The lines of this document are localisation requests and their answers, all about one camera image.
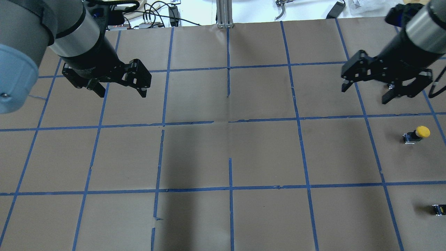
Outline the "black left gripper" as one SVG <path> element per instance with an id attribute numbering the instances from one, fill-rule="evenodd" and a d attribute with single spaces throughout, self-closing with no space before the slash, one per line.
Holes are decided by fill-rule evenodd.
<path id="1" fill-rule="evenodd" d="M 87 52 L 73 57 L 62 57 L 66 66 L 62 74 L 77 89 L 85 88 L 90 80 L 91 90 L 104 98 L 106 89 L 100 82 L 114 82 L 136 89 L 142 98 L 147 97 L 147 88 L 151 86 L 152 76 L 139 59 L 128 64 L 119 60 L 115 48 L 104 33 L 96 44 Z"/>

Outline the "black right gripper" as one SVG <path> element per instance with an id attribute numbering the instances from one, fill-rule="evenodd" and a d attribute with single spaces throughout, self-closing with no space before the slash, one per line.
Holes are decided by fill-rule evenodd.
<path id="1" fill-rule="evenodd" d="M 406 33 L 399 33 L 377 56 L 358 50 L 341 67 L 341 92 L 355 82 L 379 81 L 394 85 L 382 95 L 383 105 L 397 97 L 413 98 L 432 83 L 432 63 L 433 52 L 416 46 Z"/>

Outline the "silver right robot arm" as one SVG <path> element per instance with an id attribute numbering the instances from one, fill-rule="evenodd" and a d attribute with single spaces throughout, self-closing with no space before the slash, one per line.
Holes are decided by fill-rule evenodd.
<path id="1" fill-rule="evenodd" d="M 341 67 L 342 92 L 360 81 L 393 85 L 382 96 L 383 104 L 397 97 L 414 98 L 433 82 L 430 65 L 445 55 L 445 1 L 431 0 L 417 8 L 399 4 L 385 20 L 400 32 L 377 56 L 359 50 Z"/>

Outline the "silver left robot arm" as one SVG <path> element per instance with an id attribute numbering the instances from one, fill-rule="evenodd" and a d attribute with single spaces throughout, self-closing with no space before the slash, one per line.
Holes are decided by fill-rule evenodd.
<path id="1" fill-rule="evenodd" d="M 2 0 L 1 113 L 20 109 L 38 80 L 47 48 L 63 61 L 62 74 L 77 89 L 105 96 L 102 83 L 134 88 L 145 98 L 152 76 L 140 59 L 122 62 L 105 37 L 123 24 L 137 0 Z"/>

